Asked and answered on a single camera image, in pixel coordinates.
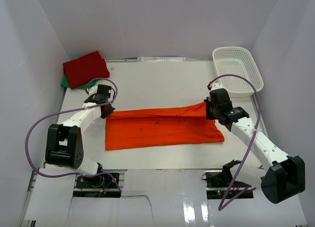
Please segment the orange t shirt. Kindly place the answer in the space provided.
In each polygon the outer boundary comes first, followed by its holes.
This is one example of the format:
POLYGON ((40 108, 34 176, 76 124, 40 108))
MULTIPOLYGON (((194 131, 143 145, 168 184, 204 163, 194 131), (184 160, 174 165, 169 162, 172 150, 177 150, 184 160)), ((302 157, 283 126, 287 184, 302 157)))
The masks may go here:
POLYGON ((106 118, 105 150, 224 142, 204 102, 176 108, 113 112, 106 118))

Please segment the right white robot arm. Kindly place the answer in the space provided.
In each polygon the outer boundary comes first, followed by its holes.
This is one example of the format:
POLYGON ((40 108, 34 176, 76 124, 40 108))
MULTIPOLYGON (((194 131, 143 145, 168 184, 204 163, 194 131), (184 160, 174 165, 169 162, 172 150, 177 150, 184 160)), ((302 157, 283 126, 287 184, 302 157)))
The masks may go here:
POLYGON ((299 156, 290 156, 254 127, 249 114, 233 107, 228 92, 211 87, 206 103, 206 118, 216 120, 238 137, 262 165, 252 167, 233 160, 222 167, 222 180, 228 187, 243 182, 259 188, 265 197, 277 204, 305 190, 305 163, 299 156))

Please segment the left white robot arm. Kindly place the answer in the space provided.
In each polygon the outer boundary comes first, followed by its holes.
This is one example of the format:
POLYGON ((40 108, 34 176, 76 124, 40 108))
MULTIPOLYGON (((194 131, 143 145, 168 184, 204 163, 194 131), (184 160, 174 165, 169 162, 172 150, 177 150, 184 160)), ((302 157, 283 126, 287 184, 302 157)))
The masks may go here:
POLYGON ((48 128, 45 162, 88 175, 88 183, 99 187, 104 175, 100 172, 100 164, 85 157, 82 135, 96 119, 105 119, 114 112, 110 99, 116 92, 103 84, 93 86, 87 92, 88 98, 79 111, 61 124, 52 124, 48 128))

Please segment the red folded t shirt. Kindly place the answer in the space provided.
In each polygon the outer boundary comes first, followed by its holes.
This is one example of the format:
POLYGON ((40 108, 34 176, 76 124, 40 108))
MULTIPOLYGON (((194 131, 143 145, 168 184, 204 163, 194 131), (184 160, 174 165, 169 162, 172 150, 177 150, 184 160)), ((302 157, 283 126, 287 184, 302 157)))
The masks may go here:
POLYGON ((110 77, 106 61, 98 51, 63 63, 63 73, 61 87, 72 90, 84 89, 93 79, 110 77))

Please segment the white perforated plastic basket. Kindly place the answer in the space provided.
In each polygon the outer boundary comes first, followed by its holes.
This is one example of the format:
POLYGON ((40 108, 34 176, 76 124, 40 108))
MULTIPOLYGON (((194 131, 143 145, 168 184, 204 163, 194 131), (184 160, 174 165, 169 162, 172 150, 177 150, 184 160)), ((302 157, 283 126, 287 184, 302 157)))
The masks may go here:
POLYGON ((250 97, 254 93, 252 86, 258 92, 263 89, 263 79, 249 50, 237 46, 219 47, 212 52, 212 58, 216 75, 224 75, 219 81, 230 97, 250 97), (246 78, 252 86, 232 77, 233 74, 246 78))

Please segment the paper strip at back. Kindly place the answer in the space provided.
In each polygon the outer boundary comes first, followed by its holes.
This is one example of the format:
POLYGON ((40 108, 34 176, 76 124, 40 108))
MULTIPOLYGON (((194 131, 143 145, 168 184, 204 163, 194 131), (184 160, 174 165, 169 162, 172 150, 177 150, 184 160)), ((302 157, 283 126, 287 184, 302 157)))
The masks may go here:
POLYGON ((185 57, 138 57, 138 62, 185 62, 185 57))

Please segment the white paper sheet front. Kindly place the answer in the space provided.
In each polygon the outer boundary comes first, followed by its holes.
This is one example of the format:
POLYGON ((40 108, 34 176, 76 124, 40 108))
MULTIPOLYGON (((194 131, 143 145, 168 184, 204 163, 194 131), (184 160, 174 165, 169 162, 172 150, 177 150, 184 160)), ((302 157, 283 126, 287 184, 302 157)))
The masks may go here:
POLYGON ((73 197, 74 178, 39 178, 25 219, 38 227, 294 227, 307 223, 298 197, 270 203, 259 190, 219 210, 201 170, 128 170, 120 198, 73 197))

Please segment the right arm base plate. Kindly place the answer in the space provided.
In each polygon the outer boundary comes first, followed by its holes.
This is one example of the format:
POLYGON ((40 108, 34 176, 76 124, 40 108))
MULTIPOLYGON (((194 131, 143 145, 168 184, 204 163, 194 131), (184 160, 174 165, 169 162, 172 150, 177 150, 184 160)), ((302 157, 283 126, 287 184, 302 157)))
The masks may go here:
MULTIPOLYGON (((222 169, 210 169, 204 171, 201 180, 206 182, 207 199, 221 200, 231 179, 232 178, 228 178, 227 174, 223 172, 222 169)), ((226 198, 232 199, 237 194, 241 193, 247 186, 248 184, 244 182, 235 181, 226 198)))

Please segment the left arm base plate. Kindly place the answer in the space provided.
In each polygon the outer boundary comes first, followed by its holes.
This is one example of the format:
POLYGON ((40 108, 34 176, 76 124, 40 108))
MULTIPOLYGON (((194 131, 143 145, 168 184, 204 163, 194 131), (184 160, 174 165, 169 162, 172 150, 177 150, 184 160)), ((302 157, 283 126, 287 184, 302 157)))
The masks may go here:
POLYGON ((118 172, 111 172, 112 177, 108 174, 100 175, 93 178, 87 178, 82 175, 78 176, 75 181, 73 197, 89 198, 120 198, 120 188, 124 184, 124 175, 118 172))

